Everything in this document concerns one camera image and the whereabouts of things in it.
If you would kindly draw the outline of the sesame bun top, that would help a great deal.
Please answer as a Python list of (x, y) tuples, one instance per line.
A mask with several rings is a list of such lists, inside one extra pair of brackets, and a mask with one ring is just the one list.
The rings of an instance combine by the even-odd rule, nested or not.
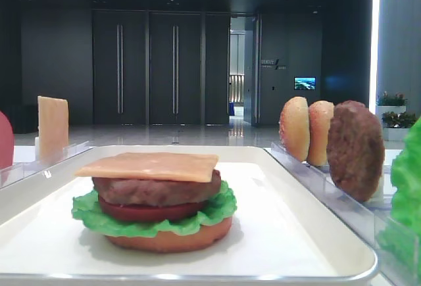
[(313, 166), (327, 163), (326, 147), (333, 115), (334, 104), (329, 101), (316, 101), (309, 107), (310, 145), (307, 162)]

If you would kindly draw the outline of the cheese slice on burger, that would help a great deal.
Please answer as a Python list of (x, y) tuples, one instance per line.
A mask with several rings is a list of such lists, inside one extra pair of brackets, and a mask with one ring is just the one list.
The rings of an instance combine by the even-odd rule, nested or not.
[(122, 153), (81, 167), (76, 176), (118, 179), (155, 179), (208, 183), (217, 155), (183, 153)]

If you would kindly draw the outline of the tomato slice on burger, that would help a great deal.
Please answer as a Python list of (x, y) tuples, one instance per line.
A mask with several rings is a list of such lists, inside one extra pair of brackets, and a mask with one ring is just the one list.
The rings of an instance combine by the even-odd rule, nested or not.
[(183, 220), (196, 215), (208, 203), (208, 201), (203, 201), (162, 207), (141, 204), (121, 205), (108, 203), (101, 196), (99, 196), (98, 201), (101, 210), (116, 220), (145, 223)]

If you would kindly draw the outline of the meat patty on burger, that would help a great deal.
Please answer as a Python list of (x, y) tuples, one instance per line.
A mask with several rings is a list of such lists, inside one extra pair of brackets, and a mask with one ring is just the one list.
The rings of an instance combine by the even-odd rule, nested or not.
[(199, 203), (216, 195), (221, 188), (218, 170), (212, 171), (211, 181), (161, 181), (153, 179), (93, 178), (94, 189), (111, 204), (142, 204), (174, 206)]

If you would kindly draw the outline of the upright brown meat patty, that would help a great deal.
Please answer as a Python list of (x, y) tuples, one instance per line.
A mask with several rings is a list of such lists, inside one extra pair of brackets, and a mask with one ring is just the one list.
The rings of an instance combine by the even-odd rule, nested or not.
[(385, 156), (378, 117), (357, 101), (336, 105), (326, 152), (334, 184), (356, 201), (368, 201), (378, 188)]

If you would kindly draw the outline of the lettuce leaf on burger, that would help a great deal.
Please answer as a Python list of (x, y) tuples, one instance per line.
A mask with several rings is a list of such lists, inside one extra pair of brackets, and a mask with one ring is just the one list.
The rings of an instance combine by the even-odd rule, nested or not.
[(234, 215), (237, 200), (227, 181), (222, 181), (218, 194), (210, 198), (204, 209), (196, 215), (179, 222), (163, 220), (156, 223), (125, 223), (102, 212), (99, 206), (98, 192), (95, 190), (79, 197), (74, 197), (72, 217), (81, 220), (85, 227), (97, 233), (111, 237), (156, 237), (158, 233), (174, 233), (179, 236), (193, 235), (202, 227), (220, 224)]

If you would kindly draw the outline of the upright cheese slice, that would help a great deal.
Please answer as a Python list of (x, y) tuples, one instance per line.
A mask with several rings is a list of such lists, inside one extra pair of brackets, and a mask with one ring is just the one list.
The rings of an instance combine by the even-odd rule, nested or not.
[(39, 159), (48, 162), (69, 145), (69, 112), (66, 99), (37, 97)]

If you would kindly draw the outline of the upright red tomato slice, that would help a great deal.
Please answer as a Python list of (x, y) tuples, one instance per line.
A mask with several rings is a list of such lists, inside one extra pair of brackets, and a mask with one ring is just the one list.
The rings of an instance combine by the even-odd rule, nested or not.
[(0, 112), (0, 169), (12, 166), (14, 135), (9, 119)]

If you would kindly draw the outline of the upright green lettuce leaf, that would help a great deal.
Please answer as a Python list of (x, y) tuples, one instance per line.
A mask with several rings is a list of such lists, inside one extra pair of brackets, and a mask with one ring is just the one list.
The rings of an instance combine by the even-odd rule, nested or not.
[(379, 245), (420, 273), (420, 121), (405, 137), (405, 148), (393, 160), (391, 200), (393, 221), (378, 235)]

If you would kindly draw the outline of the far upright bun top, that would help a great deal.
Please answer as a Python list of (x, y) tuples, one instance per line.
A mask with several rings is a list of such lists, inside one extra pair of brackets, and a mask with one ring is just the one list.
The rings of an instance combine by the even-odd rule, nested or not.
[(280, 113), (280, 139), (287, 152), (299, 162), (306, 161), (310, 145), (307, 99), (288, 100)]

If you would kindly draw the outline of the bottom bun on tray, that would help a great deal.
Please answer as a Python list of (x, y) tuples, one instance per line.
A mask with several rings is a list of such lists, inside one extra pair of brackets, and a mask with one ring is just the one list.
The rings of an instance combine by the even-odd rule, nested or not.
[(197, 233), (176, 235), (171, 231), (160, 231), (155, 237), (105, 237), (114, 245), (125, 249), (157, 253), (191, 252), (205, 249), (224, 238), (232, 226), (232, 217), (213, 226), (201, 226)]

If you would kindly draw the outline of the white rectangular serving tray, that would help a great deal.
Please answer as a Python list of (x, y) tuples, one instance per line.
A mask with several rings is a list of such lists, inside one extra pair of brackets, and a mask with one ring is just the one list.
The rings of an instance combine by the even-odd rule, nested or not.
[[(234, 190), (230, 232), (197, 252), (124, 250), (71, 215), (91, 191), (75, 172), (125, 152), (216, 154)], [(1, 187), (2, 285), (369, 285), (372, 247), (257, 147), (112, 145), (50, 168), (19, 167)]]

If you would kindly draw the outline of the right clear plastic rack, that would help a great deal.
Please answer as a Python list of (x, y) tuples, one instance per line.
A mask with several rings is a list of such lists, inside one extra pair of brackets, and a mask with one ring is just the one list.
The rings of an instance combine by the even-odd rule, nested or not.
[(273, 143), (267, 149), (288, 172), (380, 255), (381, 271), (394, 283), (420, 284), (420, 237), (391, 217), (391, 195), (359, 203), (337, 188), (328, 167), (316, 168)]

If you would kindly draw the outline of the clear plastic rack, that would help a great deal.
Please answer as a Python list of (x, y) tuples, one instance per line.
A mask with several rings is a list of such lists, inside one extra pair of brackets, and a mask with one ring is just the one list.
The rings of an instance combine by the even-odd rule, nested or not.
[(37, 158), (36, 146), (16, 146), (17, 159), (21, 161), (15, 162), (8, 168), (1, 169), (1, 188), (12, 185), (38, 172), (48, 170), (53, 165), (72, 158), (90, 148), (89, 141), (72, 144), (65, 147), (61, 153), (53, 155), (51, 159), (40, 160)]
[(394, 283), (420, 284), (420, 237), (391, 217), (391, 195), (359, 203), (337, 188), (328, 167), (316, 168), (273, 143), (267, 149), (288, 172), (380, 255), (381, 271)]

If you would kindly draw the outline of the potted flower planter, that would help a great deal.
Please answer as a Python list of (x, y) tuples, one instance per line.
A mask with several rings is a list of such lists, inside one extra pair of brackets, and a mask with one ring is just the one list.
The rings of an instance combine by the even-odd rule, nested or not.
[(407, 112), (407, 99), (402, 93), (390, 95), (386, 91), (377, 98), (376, 116), (386, 141), (403, 141), (417, 121), (415, 113)]

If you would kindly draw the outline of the left clear plastic rack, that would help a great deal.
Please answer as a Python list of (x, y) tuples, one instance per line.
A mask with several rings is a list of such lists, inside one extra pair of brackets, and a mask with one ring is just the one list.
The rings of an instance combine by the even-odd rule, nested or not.
[(65, 147), (61, 153), (53, 155), (51, 159), (40, 160), (37, 158), (36, 146), (16, 146), (17, 159), (21, 161), (15, 162), (8, 168), (1, 169), (1, 188), (12, 185), (38, 172), (48, 170), (53, 165), (72, 158), (90, 148), (89, 141), (72, 144)]

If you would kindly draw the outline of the wall mounted screen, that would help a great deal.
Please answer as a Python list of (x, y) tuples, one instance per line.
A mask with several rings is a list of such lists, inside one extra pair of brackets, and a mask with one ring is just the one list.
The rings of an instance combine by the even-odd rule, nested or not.
[(315, 77), (294, 77), (294, 90), (310, 90), (316, 89)]

